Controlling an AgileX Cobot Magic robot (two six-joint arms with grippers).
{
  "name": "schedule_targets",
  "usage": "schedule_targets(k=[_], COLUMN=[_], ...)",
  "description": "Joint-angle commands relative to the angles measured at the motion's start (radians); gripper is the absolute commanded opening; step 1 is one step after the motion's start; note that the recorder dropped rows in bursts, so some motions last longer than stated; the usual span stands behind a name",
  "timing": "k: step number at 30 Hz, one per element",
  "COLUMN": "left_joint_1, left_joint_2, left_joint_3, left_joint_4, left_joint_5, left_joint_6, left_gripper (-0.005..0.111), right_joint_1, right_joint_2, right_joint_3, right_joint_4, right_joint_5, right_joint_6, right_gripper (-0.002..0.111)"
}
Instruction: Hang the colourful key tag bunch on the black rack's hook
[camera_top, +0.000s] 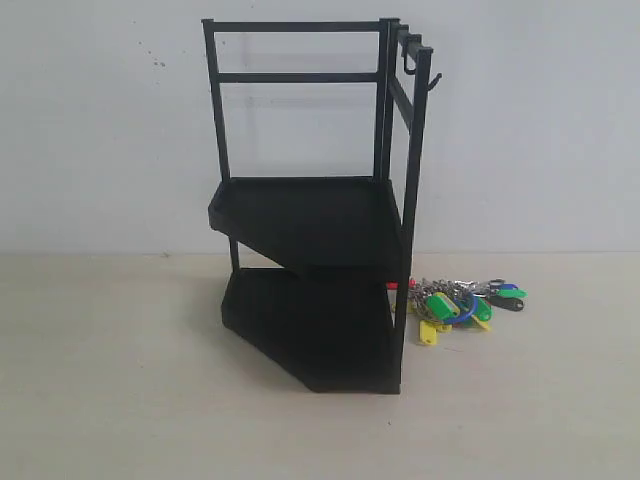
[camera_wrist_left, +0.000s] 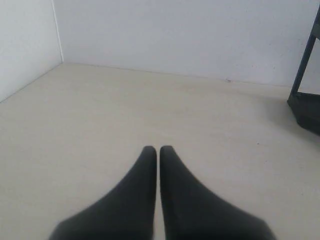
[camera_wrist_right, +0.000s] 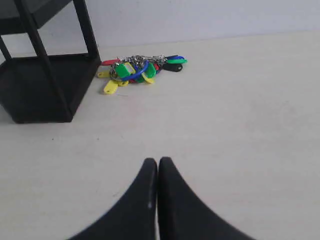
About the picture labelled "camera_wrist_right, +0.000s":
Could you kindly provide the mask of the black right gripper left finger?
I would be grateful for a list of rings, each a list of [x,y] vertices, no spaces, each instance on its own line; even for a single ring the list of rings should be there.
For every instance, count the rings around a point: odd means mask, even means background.
[[[122,197],[72,240],[155,240],[158,166],[146,158]]]

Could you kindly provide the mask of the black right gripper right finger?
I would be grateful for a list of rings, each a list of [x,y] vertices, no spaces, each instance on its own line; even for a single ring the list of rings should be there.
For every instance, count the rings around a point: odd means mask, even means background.
[[[158,226],[162,240],[253,239],[213,212],[168,156],[158,166]]]

